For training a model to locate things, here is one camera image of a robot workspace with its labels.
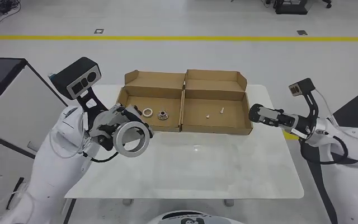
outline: white table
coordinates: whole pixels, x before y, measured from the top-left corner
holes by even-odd
[[[108,108],[121,86],[97,85]],[[250,105],[273,108],[264,86],[248,85]],[[114,150],[100,149],[96,158]],[[139,157],[93,163],[66,198],[278,199],[304,191],[280,128],[255,124],[248,136],[156,132]]]

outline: yellow floor line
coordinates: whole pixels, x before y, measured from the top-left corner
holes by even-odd
[[[296,41],[358,42],[356,36],[47,36],[0,35],[0,40]]]
[[[285,132],[284,130],[282,131],[284,133],[284,137],[287,140],[298,140],[297,136],[294,136],[293,134],[289,134],[287,132]]]

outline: black camera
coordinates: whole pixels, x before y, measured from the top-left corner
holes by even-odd
[[[50,80],[63,96],[74,100],[101,77],[98,64],[82,57],[61,72],[50,76]]]

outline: open cardboard box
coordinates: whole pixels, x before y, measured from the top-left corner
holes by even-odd
[[[182,131],[250,134],[253,126],[248,118],[246,86],[247,81],[239,72],[188,70]]]
[[[184,78],[184,73],[132,71],[125,75],[125,86],[121,89],[117,102],[124,106],[136,105],[141,111],[151,108],[153,116],[141,118],[153,130],[179,132]],[[168,113],[168,119],[158,119],[157,115],[162,110]]]

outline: robot logo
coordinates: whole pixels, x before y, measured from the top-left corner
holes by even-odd
[[[202,218],[196,218],[196,220],[192,220],[191,218],[184,218],[181,220],[180,224],[205,224]]]

